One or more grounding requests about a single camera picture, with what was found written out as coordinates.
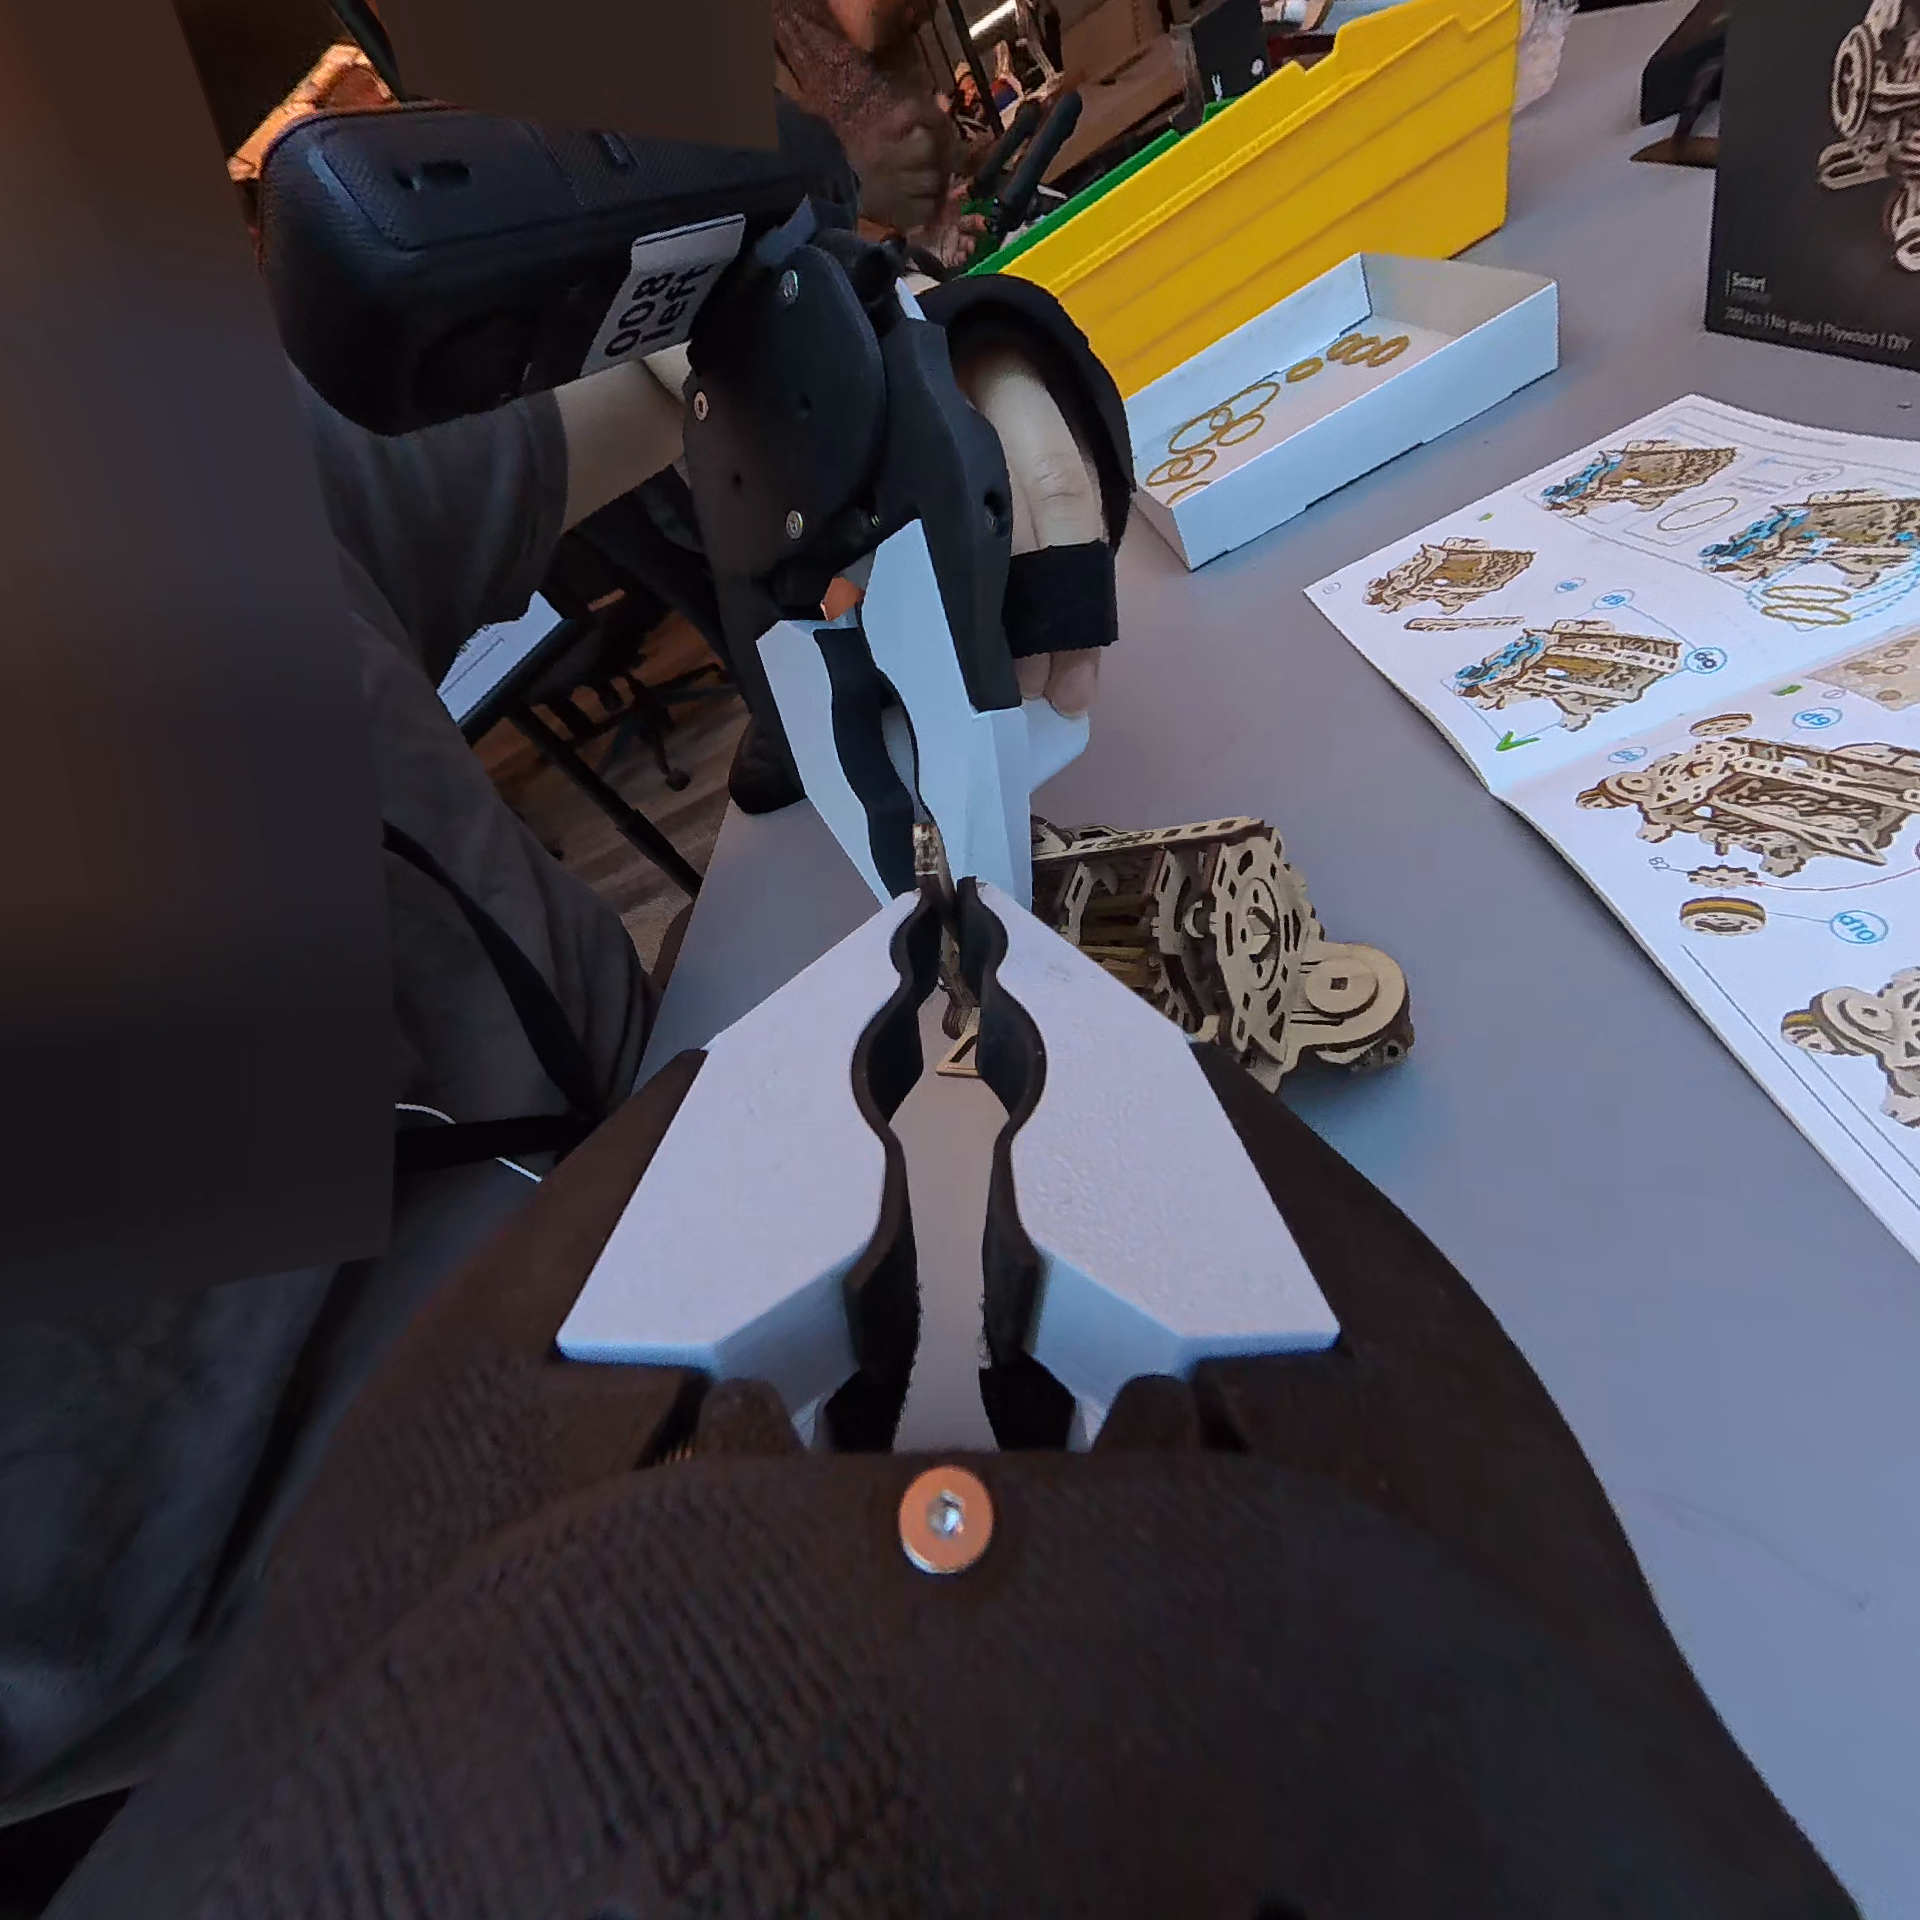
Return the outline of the yellow plastic bin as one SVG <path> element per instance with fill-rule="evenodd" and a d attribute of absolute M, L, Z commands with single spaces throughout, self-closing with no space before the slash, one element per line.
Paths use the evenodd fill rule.
<path fill-rule="evenodd" d="M 1133 396 L 1356 253 L 1496 233 L 1518 1 L 1362 15 L 998 266 L 1054 292 Z"/>

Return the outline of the wooden mechanical model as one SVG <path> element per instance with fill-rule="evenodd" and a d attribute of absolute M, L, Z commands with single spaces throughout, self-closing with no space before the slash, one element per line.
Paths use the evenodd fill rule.
<path fill-rule="evenodd" d="M 1262 820 L 1119 832 L 1033 817 L 1031 837 L 1037 919 L 1258 1086 L 1302 1062 L 1366 1072 L 1410 1052 L 1400 966 L 1324 932 Z"/>

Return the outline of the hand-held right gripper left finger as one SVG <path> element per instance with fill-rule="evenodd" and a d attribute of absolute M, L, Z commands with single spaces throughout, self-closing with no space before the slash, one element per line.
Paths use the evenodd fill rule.
<path fill-rule="evenodd" d="M 901 895 L 735 1018 L 557 1333 L 568 1359 L 767 1383 L 829 1433 L 893 1433 L 920 1335 L 905 1154 L 941 917 Z"/>

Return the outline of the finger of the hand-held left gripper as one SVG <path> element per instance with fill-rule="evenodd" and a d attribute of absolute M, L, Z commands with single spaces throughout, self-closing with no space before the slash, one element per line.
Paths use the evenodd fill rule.
<path fill-rule="evenodd" d="M 938 830 L 949 872 L 1033 897 L 1029 727 L 1021 705 L 980 711 L 945 626 L 922 527 L 909 520 L 871 560 L 860 628 L 912 735 L 912 788 Z"/>
<path fill-rule="evenodd" d="M 872 657 L 864 608 L 781 621 L 759 638 L 783 744 L 826 832 L 880 902 L 912 895 L 919 750 L 896 686 Z"/>

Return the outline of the white cardboard box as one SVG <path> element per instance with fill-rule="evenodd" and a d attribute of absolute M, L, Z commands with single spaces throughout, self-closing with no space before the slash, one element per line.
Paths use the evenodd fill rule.
<path fill-rule="evenodd" d="M 1141 486 L 1173 424 L 1345 332 L 1399 333 L 1410 356 L 1278 447 L 1167 504 Z M 1125 401 L 1136 502 L 1189 569 L 1442 438 L 1559 360 L 1557 280 L 1455 258 L 1356 253 Z"/>

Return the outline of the black product box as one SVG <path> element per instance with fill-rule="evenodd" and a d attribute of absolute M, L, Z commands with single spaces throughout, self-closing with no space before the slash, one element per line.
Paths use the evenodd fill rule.
<path fill-rule="evenodd" d="M 1917 367 L 1917 5 L 1726 23 L 1704 327 Z"/>

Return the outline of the black office chair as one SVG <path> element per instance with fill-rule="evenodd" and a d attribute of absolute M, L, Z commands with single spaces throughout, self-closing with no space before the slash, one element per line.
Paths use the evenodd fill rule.
<path fill-rule="evenodd" d="M 703 638 L 708 657 L 652 682 L 639 665 L 668 614 Z M 700 894 L 700 871 L 606 777 L 606 766 L 639 742 L 681 791 L 688 774 L 668 757 L 674 705 L 730 696 L 706 561 L 663 535 L 645 506 L 625 497 L 567 533 L 527 610 L 474 631 L 438 695 L 471 744 L 497 724 L 513 727 L 660 874 Z"/>

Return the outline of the white instruction booklet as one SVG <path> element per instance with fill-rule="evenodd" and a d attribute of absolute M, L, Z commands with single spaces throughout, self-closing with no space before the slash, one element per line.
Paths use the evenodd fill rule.
<path fill-rule="evenodd" d="M 1916 1253 L 1916 441 L 1687 396 L 1308 596 Z"/>

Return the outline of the pile of yellow rubber bands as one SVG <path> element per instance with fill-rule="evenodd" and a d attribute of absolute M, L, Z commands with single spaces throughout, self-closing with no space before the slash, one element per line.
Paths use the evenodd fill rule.
<path fill-rule="evenodd" d="M 1393 360 L 1410 356 L 1406 332 L 1345 332 L 1320 352 L 1272 367 L 1170 426 L 1141 486 L 1167 504 L 1278 447 L 1342 401 L 1370 390 Z"/>

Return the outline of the green plastic bin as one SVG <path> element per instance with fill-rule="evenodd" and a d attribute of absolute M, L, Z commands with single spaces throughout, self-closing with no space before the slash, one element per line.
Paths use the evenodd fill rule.
<path fill-rule="evenodd" d="M 1048 212 L 1037 216 L 1026 229 L 1002 237 L 988 253 L 976 256 L 965 266 L 965 277 L 985 273 L 985 272 L 1006 272 L 1008 260 L 1012 260 L 1018 253 L 1033 248 L 1045 237 L 1048 237 L 1057 229 L 1068 225 L 1073 216 L 1078 216 L 1092 204 L 1101 201 L 1105 193 L 1111 193 L 1129 175 L 1137 173 L 1141 169 L 1145 169 L 1145 165 L 1153 162 L 1158 154 L 1170 150 L 1181 137 L 1183 137 L 1183 132 L 1178 127 L 1167 126 L 1156 137 L 1151 137 L 1148 142 L 1137 142 L 1125 158 L 1119 158 L 1101 175 L 1085 182 L 1064 204 L 1052 208 Z"/>

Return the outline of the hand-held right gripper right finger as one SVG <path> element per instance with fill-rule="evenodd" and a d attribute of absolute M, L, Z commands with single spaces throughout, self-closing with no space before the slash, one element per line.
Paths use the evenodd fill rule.
<path fill-rule="evenodd" d="M 985 880 L 959 884 L 976 1072 L 1002 1105 L 980 1398 L 1002 1449 L 1085 1445 L 1141 1375 L 1320 1353 L 1336 1318 L 1207 1066 L 1164 1015 Z"/>

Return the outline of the person's left hand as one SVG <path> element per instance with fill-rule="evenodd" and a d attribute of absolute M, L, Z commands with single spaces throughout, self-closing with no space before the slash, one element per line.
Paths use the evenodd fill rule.
<path fill-rule="evenodd" d="M 1112 374 L 1055 294 L 1009 273 L 912 278 L 943 327 L 962 396 L 998 438 L 1012 484 L 1000 618 L 1026 700 L 1092 705 L 1118 638 L 1116 557 L 1133 453 Z"/>

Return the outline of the person's grey clothing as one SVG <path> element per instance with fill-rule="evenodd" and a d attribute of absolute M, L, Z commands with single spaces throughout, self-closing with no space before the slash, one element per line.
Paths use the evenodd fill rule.
<path fill-rule="evenodd" d="M 562 527 L 548 396 L 384 438 L 295 396 L 370 713 L 400 1120 L 560 1116 L 480 926 L 565 1018 L 596 1111 L 632 1087 L 653 989 L 601 897 L 509 812 L 438 696 L 521 613 Z M 480 1158 L 394 1181 L 384 1257 L 60 1310 L 2 1344 L 5 1822 L 130 1785 L 164 1743 L 327 1430 L 408 1317 L 529 1194 Z"/>

